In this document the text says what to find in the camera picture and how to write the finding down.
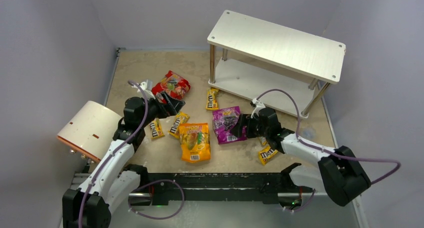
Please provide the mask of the purple candy bag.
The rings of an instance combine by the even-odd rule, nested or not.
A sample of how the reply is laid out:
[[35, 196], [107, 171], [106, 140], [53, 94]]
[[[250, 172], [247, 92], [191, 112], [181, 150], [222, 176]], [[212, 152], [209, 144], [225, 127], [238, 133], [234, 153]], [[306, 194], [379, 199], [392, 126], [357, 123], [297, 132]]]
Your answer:
[[240, 136], [230, 133], [230, 130], [236, 125], [241, 114], [239, 106], [232, 106], [218, 109], [212, 112], [212, 128], [216, 135], [219, 145], [230, 144], [247, 140], [245, 129]]

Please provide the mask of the red candy bag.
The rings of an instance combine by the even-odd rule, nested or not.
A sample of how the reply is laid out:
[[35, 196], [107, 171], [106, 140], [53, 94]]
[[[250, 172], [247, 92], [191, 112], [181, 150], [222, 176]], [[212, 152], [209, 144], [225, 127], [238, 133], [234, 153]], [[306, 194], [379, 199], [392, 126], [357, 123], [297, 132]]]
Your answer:
[[165, 103], [162, 93], [166, 93], [173, 99], [182, 100], [190, 89], [191, 84], [185, 78], [169, 70], [164, 78], [152, 88], [151, 92]]

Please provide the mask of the orange candy bag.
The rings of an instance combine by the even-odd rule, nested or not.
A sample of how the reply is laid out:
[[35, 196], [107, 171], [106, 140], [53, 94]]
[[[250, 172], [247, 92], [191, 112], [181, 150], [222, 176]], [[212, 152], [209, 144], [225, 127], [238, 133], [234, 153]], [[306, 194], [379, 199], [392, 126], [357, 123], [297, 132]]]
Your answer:
[[197, 163], [211, 159], [210, 132], [207, 123], [184, 123], [179, 126], [181, 159]]

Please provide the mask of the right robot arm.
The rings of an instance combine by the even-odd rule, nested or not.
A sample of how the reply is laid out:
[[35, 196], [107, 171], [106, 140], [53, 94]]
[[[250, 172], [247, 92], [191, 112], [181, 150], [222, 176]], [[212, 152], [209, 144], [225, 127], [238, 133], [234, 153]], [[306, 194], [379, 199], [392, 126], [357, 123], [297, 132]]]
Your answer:
[[305, 145], [294, 131], [282, 127], [272, 108], [266, 107], [254, 115], [241, 114], [230, 133], [236, 137], [245, 134], [249, 139], [263, 137], [273, 150], [313, 165], [296, 164], [284, 172], [294, 185], [325, 192], [338, 206], [346, 206], [372, 185], [350, 148], [313, 149]]

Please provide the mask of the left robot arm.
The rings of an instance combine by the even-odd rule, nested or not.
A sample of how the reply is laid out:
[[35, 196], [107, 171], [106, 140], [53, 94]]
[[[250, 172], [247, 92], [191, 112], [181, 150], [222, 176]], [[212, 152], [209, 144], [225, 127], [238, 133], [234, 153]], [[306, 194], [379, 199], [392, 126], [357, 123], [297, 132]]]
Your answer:
[[107, 228], [131, 192], [151, 189], [147, 169], [128, 161], [145, 138], [145, 127], [156, 118], [175, 116], [184, 105], [166, 93], [158, 99], [144, 91], [125, 101], [123, 117], [94, 101], [82, 107], [57, 138], [97, 167], [78, 187], [63, 194], [63, 227]]

